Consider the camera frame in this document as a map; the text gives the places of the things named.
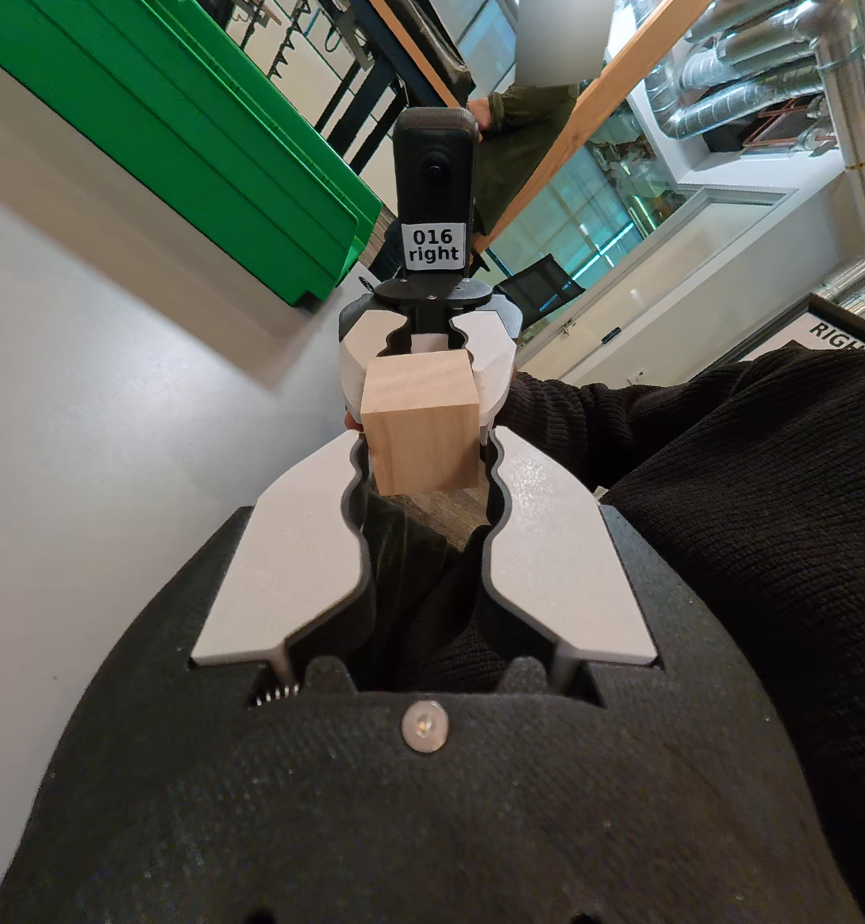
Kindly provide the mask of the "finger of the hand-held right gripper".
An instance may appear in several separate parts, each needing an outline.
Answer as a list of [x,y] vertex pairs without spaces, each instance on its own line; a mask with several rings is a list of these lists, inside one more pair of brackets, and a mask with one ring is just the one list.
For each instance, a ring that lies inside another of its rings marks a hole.
[[407,317],[381,308],[364,311],[340,343],[340,382],[346,409],[360,423],[369,363],[392,343],[396,348],[407,348]]
[[451,317],[450,327],[463,336],[469,353],[478,394],[479,437],[484,445],[510,391],[516,368],[516,342],[495,310],[462,312]]

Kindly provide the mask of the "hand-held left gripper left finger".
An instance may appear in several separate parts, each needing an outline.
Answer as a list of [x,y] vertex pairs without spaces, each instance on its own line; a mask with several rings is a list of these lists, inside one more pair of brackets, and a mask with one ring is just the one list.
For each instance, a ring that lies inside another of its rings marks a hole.
[[375,627],[367,470],[363,437],[341,435],[264,491],[195,641],[196,665],[305,671],[366,644]]

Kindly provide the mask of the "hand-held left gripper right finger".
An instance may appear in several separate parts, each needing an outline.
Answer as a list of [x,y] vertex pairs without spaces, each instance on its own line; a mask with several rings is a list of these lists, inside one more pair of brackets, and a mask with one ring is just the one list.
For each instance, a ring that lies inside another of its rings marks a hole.
[[657,648],[593,494],[504,426],[492,430],[489,448],[494,523],[479,615],[489,644],[549,671],[652,664]]

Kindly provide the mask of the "large plain wooden cube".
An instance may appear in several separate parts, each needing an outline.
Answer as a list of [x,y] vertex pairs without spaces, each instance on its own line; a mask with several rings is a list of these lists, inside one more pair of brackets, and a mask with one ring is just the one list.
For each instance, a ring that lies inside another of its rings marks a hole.
[[371,360],[360,416],[380,496],[474,487],[479,410],[464,348]]

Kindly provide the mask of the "green plastic bin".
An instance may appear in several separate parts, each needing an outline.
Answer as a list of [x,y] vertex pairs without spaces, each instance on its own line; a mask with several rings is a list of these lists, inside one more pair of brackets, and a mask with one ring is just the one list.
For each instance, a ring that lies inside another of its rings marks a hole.
[[0,67],[289,305],[381,202],[197,2],[0,2]]

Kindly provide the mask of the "person's right forearm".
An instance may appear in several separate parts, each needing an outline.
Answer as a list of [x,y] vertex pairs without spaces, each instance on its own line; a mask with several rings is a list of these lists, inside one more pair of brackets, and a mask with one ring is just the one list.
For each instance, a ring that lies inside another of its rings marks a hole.
[[789,345],[674,386],[576,387],[519,373],[496,423],[594,489],[680,442],[711,457],[833,408],[865,419],[865,350]]

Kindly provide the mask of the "wooden top standing desk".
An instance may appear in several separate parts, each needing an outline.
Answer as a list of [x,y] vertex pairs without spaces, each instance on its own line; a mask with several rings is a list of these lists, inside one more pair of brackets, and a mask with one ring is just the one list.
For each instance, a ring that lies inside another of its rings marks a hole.
[[327,143],[345,157],[385,93],[392,99],[348,165],[359,175],[410,104],[465,106],[474,82],[438,18],[417,2],[320,3],[353,61],[326,104],[315,130],[322,133],[340,104]]

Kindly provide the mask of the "black office chair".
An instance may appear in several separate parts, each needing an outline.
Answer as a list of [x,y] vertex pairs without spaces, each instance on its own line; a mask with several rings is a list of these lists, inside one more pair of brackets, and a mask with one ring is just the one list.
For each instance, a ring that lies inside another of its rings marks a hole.
[[553,254],[547,254],[513,277],[510,298],[522,312],[522,330],[585,293]]

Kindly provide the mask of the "person's black sweater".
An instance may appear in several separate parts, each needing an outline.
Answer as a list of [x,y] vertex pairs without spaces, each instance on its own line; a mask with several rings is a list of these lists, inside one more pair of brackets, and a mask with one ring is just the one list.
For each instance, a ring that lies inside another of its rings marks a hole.
[[760,675],[865,913],[865,423],[526,436],[696,591]]

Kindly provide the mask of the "white door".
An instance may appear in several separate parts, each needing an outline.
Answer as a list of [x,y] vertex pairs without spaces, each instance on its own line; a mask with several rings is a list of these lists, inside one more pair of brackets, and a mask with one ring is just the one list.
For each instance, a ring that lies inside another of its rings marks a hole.
[[795,192],[727,186],[683,186],[678,191],[688,197],[671,217],[520,345],[519,369],[531,364],[554,340],[569,339],[577,323],[595,308],[600,309],[600,318],[589,321],[587,329],[596,345],[603,346],[603,338],[613,329],[623,332]]

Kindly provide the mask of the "silver pipe bundle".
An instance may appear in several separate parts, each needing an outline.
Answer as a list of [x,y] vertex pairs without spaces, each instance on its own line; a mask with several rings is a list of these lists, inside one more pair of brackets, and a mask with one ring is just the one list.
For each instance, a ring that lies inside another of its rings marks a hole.
[[[659,130],[684,141],[793,99],[821,94],[865,231],[865,1],[710,2],[685,35],[680,64],[668,52],[645,77]],[[843,264],[817,295],[865,320],[865,255]]]

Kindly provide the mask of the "black framed sign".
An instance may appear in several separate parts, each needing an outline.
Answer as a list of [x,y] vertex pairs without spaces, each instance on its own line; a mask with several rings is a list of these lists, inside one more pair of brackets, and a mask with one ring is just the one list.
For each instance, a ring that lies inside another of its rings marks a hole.
[[789,344],[811,350],[862,350],[865,320],[809,294],[742,341],[726,354],[726,360],[749,361]]

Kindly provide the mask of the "wooden post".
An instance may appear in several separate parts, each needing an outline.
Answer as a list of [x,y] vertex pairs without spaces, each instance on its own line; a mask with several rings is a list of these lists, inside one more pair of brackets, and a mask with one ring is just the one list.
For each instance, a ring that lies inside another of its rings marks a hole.
[[647,15],[623,48],[578,97],[563,131],[538,164],[526,185],[495,223],[488,235],[473,237],[472,247],[482,255],[491,243],[540,194],[590,139],[594,132],[671,52],[709,6],[706,1],[662,1]]

